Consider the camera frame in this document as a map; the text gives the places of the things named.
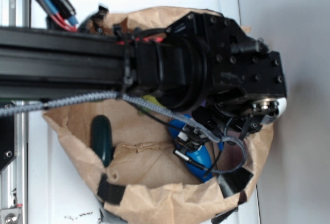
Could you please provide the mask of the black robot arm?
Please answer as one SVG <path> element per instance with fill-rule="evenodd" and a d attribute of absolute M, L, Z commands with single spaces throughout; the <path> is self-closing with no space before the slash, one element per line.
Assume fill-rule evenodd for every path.
<path fill-rule="evenodd" d="M 92 92 L 153 95 L 175 112 L 203 102 L 216 117 L 273 122 L 287 97 L 280 54 L 232 19 L 190 12 L 166 28 L 113 36 L 1 28 L 1 98 L 54 100 Z"/>

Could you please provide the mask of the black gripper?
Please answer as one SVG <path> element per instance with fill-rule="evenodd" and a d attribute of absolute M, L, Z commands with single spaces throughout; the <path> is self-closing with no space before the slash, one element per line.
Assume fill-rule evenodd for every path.
<path fill-rule="evenodd" d="M 206 102 L 237 132 L 249 122 L 249 133 L 279 117 L 279 101 L 287 97 L 280 54 L 248 37 L 234 20 L 191 12 L 168 27 L 164 42 L 182 53 L 166 58 L 172 67 L 167 108 L 184 112 Z"/>

